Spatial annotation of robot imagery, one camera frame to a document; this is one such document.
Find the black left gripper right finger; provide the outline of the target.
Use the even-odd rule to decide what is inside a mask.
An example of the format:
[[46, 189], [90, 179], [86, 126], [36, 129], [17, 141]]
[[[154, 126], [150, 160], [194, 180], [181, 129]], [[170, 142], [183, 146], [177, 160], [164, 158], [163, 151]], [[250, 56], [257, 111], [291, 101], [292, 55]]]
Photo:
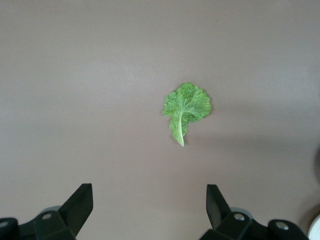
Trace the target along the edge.
[[211, 224], [202, 240], [269, 240], [268, 228], [250, 218], [246, 213], [233, 211], [218, 186], [206, 187], [206, 212]]

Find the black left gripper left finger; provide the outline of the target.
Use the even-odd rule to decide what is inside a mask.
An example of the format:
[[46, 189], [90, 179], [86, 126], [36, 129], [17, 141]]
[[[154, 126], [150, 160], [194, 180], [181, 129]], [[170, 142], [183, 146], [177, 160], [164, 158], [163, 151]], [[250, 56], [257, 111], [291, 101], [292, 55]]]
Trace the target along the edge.
[[93, 187], [83, 183], [58, 209], [18, 227], [19, 240], [75, 240], [93, 210]]

